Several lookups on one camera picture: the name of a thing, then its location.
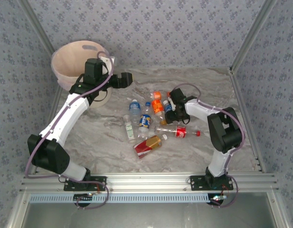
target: plastic bottle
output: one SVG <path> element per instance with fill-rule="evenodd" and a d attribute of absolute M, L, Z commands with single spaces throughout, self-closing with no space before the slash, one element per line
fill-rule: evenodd
<path fill-rule="evenodd" d="M 149 98 L 151 98 L 151 100 L 161 100 L 161 92 L 159 91 L 154 91 L 149 93 Z"/>
<path fill-rule="evenodd" d="M 142 109 L 142 115 L 139 121 L 139 135 L 138 138 L 146 139 L 151 125 L 151 103 L 146 102 Z"/>
<path fill-rule="evenodd" d="M 133 125 L 138 126 L 141 116 L 140 104 L 136 99 L 133 99 L 129 104 L 129 115 Z"/>
<path fill-rule="evenodd" d="M 167 100 L 163 101 L 163 103 L 164 103 L 165 113 L 173 110 L 171 104 Z"/>
<path fill-rule="evenodd" d="M 135 140 L 134 130 L 133 130 L 130 116 L 129 115 L 123 116 L 123 120 L 124 120 L 124 125 L 125 125 L 125 129 L 126 129 L 126 133 L 127 133 L 128 142 L 135 143 L 136 140 Z"/>
<path fill-rule="evenodd" d="M 153 107 L 156 119 L 160 122 L 161 125 L 166 125 L 165 110 L 161 104 L 161 101 L 160 100 L 152 101 L 152 107 Z"/>
<path fill-rule="evenodd" d="M 167 135 L 163 134 L 160 136 L 154 135 L 153 137 L 144 140 L 134 146 L 135 152 L 141 159 L 147 156 L 152 150 L 162 146 L 162 142 L 167 140 Z"/>
<path fill-rule="evenodd" d="M 184 126 L 156 126 L 155 134 L 166 134 L 176 138 L 187 138 L 191 136 L 199 137 L 200 131 L 195 131 Z"/>

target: patterned wallpaper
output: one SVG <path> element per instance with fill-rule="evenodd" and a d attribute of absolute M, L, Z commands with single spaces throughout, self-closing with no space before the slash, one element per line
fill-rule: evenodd
<path fill-rule="evenodd" d="M 293 0 L 278 0 L 236 75 L 293 224 Z"/>
<path fill-rule="evenodd" d="M 56 88 L 50 58 L 18 3 L 0 1 L 0 228 L 23 178 L 27 138 L 45 126 Z"/>
<path fill-rule="evenodd" d="M 54 48 L 87 39 L 124 66 L 230 66 L 264 0 L 29 0 Z"/>

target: bucket handle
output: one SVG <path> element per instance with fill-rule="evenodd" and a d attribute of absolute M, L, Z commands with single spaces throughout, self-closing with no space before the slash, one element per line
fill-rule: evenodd
<path fill-rule="evenodd" d="M 94 50 L 94 51 L 98 51 L 98 49 L 95 46 L 91 46 L 91 45 L 82 45 L 82 48 L 84 50 Z"/>

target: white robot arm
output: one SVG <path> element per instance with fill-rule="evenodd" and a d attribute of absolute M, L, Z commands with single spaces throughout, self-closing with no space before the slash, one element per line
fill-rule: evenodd
<path fill-rule="evenodd" d="M 108 74 L 111 73 L 111 70 L 112 66 L 108 58 L 100 57 L 99 59 L 91 58 L 87 60 L 85 63 L 85 73 L 72 86 L 66 102 L 56 117 L 39 135 L 32 134 L 28 138 L 28 148 L 30 154 L 32 154 L 40 140 L 47 135 L 35 153 L 32 164 L 76 181 L 84 180 L 87 174 L 90 175 L 88 169 L 70 160 L 63 147 L 70 130 L 82 113 L 88 109 L 90 104 L 99 95 L 99 91 L 107 92 L 110 87 L 126 88 L 133 82 L 133 77 L 130 73 L 121 73 L 121 78 L 113 75 L 99 90 L 80 97 L 73 102 L 78 96 L 91 91 L 104 82 Z"/>
<path fill-rule="evenodd" d="M 231 115 L 238 120 L 234 109 L 211 107 L 194 96 L 184 96 L 179 88 L 170 92 L 169 101 L 173 110 L 166 113 L 168 124 L 173 121 L 190 120 L 190 116 L 208 123 L 211 142 L 215 148 L 204 176 L 209 189 L 215 190 L 222 184 L 229 183 L 230 179 L 226 177 L 226 172 L 230 152 L 242 142 L 240 126 L 230 117 Z"/>

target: marble surface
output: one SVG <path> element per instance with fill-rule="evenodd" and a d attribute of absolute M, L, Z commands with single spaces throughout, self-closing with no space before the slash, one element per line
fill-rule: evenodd
<path fill-rule="evenodd" d="M 202 91 L 201 100 L 217 107 L 232 107 L 244 125 L 238 102 L 229 75 L 207 68 L 140 68 L 119 69 L 134 75 L 133 84 L 125 89 L 114 89 L 108 103 L 97 109 L 88 109 L 71 130 L 65 150 L 71 159 L 93 173 L 104 172 L 198 172 L 209 165 L 213 146 L 206 123 L 192 117 L 188 126 L 198 128 L 201 137 L 184 139 L 169 138 L 163 146 L 139 160 L 126 141 L 123 115 L 128 114 L 132 99 L 141 104 L 146 101 L 149 91 L 167 92 L 182 82 L 194 83 Z M 186 96 L 197 95 L 190 86 L 184 86 Z M 67 92 L 62 92 L 58 110 L 64 104 Z M 256 170 L 255 157 L 246 136 L 246 142 L 234 154 L 230 163 L 231 171 Z"/>

